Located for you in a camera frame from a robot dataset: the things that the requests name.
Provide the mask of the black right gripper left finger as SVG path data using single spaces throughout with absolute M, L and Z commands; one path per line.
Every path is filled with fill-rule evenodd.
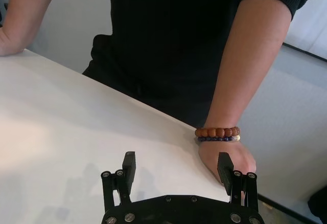
M 115 207 L 113 192 L 116 190 L 119 194 L 120 206 L 131 203 L 130 193 L 136 171 L 136 157 L 134 151 L 125 153 L 122 163 L 122 169 L 115 173 L 104 171 L 101 173 L 104 209 L 105 212 Z

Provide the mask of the person's right hand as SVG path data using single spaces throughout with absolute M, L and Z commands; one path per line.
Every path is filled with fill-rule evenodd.
M 17 54 L 29 44 L 29 38 L 20 31 L 1 27 L 1 56 Z

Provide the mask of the person's left hand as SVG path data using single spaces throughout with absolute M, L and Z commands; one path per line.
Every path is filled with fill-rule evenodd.
M 226 152 L 229 154 L 234 169 L 247 174 L 248 172 L 255 173 L 256 163 L 249 150 L 240 142 L 218 142 L 206 141 L 199 145 L 199 156 L 206 168 L 215 176 L 221 183 L 218 175 L 217 165 L 219 153 Z

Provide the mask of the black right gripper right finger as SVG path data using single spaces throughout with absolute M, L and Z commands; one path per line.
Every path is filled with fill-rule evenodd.
M 217 171 L 225 187 L 230 203 L 258 210 L 257 175 L 253 172 L 243 174 L 234 169 L 227 152 L 218 155 Z

